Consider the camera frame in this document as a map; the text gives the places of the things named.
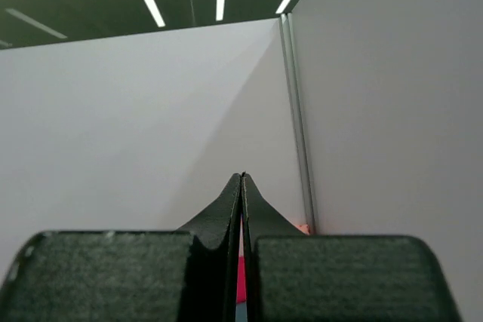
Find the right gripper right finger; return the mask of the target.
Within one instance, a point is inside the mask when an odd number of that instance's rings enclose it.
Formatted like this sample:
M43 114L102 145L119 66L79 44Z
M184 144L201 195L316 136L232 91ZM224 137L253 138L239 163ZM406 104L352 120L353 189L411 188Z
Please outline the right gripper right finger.
M439 261L410 235L306 235L241 180L251 321L459 321Z

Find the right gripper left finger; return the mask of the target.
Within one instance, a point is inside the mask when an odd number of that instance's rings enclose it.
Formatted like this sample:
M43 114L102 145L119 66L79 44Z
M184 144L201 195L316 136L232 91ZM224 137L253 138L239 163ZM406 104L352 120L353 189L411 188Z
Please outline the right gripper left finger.
M3 321L235 320L242 178L173 231L50 230L18 251Z

